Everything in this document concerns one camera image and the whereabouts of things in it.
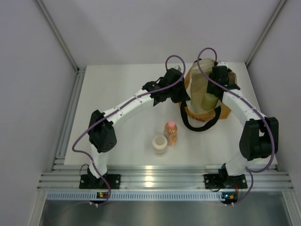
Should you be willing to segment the green bottle white cap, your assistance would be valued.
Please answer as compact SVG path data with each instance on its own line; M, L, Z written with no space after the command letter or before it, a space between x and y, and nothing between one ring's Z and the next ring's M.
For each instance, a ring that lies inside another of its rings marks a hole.
M205 93L202 99L201 106L204 110L210 111L216 107L217 103L218 98L215 95Z

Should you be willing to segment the tan canvas bag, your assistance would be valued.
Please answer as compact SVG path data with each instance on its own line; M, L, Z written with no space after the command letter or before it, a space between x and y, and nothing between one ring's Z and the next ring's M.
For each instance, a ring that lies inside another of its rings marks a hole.
M190 100L180 103L179 107L186 128L194 132L203 132L213 127L218 120L228 118L231 110L220 100L210 111L202 108L201 103L207 90L208 79L199 70L197 62L189 69L184 85Z

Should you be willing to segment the orange bottle pink cap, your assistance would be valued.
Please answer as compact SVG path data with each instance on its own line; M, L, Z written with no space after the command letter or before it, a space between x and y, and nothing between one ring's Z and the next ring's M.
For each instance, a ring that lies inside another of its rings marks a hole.
M164 128L164 136L168 145L175 145L177 141L177 125L175 121L169 121Z

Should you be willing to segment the cream jar bottle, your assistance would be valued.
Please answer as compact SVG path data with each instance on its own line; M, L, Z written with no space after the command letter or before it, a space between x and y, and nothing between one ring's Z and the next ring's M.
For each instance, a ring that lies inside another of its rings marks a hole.
M152 140L155 155L159 157L163 156L167 151L167 144L168 142L165 136L155 136Z

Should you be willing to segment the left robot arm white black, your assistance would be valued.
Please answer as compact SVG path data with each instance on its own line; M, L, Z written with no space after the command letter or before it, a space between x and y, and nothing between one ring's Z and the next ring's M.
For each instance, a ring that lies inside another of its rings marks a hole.
M103 188L106 184L108 152L117 144L116 130L140 112L171 99L180 103L189 99L184 86L184 72L170 68L163 77L149 81L131 98L120 105L100 112L95 110L89 122L88 138L91 145L91 163L81 176L81 189Z

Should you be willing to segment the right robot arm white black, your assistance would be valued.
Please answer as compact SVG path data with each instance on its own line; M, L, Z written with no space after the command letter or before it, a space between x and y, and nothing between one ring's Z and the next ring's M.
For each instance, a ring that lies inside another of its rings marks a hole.
M273 162L278 151L279 122L275 117L267 117L251 105L243 96L240 87L230 80L227 64L216 63L209 74L207 93L217 97L238 118L243 130L238 153L218 170L221 188L247 188L242 173L260 159L270 158L263 169Z

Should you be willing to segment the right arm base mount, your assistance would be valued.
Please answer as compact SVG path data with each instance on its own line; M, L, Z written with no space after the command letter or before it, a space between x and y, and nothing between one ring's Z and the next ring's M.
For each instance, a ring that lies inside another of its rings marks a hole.
M204 175L205 188L212 191L220 189L247 189L248 185L244 174L239 176L220 176L219 174Z

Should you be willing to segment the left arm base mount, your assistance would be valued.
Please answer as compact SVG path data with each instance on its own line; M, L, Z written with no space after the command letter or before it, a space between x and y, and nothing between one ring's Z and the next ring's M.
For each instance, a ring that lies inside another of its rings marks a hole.
M121 182L120 174L105 174L104 179L111 189L119 189ZM79 189L106 189L108 186L101 178L93 175L84 174L80 177Z

